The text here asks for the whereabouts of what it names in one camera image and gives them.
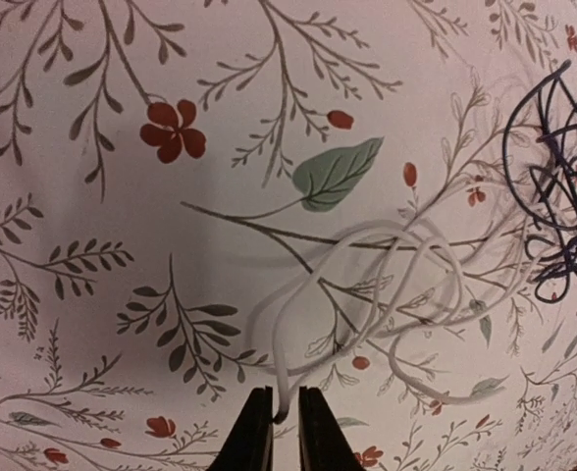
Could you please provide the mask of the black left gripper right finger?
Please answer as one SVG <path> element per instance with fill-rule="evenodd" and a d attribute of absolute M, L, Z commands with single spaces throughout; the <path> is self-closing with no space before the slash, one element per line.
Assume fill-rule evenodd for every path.
<path fill-rule="evenodd" d="M 298 393 L 300 469 L 363 471 L 323 393 L 300 387 Z"/>

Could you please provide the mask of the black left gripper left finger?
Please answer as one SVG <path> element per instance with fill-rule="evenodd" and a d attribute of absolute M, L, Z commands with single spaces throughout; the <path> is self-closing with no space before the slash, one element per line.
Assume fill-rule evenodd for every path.
<path fill-rule="evenodd" d="M 273 391 L 254 388 L 209 471 L 268 471 L 273 467 Z"/>

